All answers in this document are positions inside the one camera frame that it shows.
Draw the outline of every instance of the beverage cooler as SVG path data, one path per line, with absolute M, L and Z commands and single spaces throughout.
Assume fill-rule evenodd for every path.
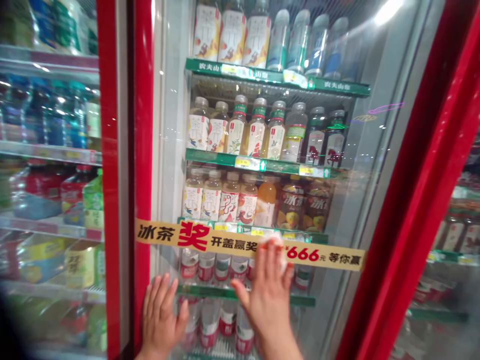
M 5 333 L 25 358 L 118 358 L 130 326 L 126 5 L 0 8 Z

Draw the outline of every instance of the orange juice bottle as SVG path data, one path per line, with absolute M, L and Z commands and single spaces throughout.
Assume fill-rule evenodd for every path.
M 265 182 L 258 188 L 256 200 L 255 226 L 271 228 L 274 223 L 275 202 L 277 200 L 277 188 L 275 176 L 265 176 Z

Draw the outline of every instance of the red chinese character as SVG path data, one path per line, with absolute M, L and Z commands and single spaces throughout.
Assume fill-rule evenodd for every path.
M 180 240 L 183 240 L 182 242 L 178 243 L 178 246 L 193 246 L 202 252 L 207 250 L 207 240 L 203 240 L 201 238 L 209 234 L 210 228 L 208 226 L 202 224 L 194 225 L 192 222 L 182 221 L 181 227 L 180 234 L 185 235 L 180 235 L 178 237 Z

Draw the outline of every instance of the adjacent refrigerator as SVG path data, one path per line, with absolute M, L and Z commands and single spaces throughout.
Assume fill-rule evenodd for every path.
M 130 329 L 126 3 L 0 8 L 3 326 L 29 358 L 117 359 Z
M 390 259 L 412 221 L 413 189 L 435 157 L 429 146 L 442 103 L 461 104 L 446 97 L 449 85 L 470 76 L 463 64 L 475 63 L 462 50 L 476 6 L 135 2 L 135 236 L 165 241 L 173 224 L 190 233 L 210 227 L 223 232 L 227 248 L 135 242 L 137 351 L 146 287 L 169 272 L 190 310 L 174 358 L 259 359 L 229 286 L 231 278 L 250 286 L 255 262 L 229 253 L 227 238 L 276 233 L 299 247 L 368 251 L 363 273 L 296 265 L 291 288 L 290 322 L 304 358 L 356 358 L 387 270 L 397 270 Z

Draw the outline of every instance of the hand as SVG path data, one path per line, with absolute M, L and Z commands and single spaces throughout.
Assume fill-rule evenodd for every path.
M 282 251 L 273 240 L 258 249 L 251 293 L 238 279 L 232 280 L 231 286 L 255 331 L 262 357 L 266 360 L 301 360 L 290 327 L 290 284 L 294 265 L 288 263 L 282 274 Z
M 173 313 L 177 279 L 171 286 L 170 275 L 155 277 L 146 288 L 143 304 L 143 344 L 136 360 L 166 360 L 182 339 L 189 321 L 189 304 L 184 300 L 178 318 Z

